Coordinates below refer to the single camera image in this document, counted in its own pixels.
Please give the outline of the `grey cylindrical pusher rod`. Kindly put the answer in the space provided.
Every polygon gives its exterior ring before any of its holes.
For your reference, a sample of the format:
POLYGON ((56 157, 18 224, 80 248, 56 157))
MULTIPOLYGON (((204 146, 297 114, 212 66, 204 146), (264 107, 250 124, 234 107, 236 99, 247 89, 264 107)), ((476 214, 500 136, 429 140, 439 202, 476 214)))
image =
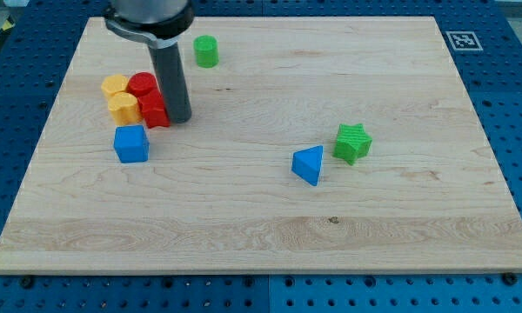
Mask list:
POLYGON ((186 123, 192 110, 177 39, 157 39, 149 52, 171 122, 186 123))

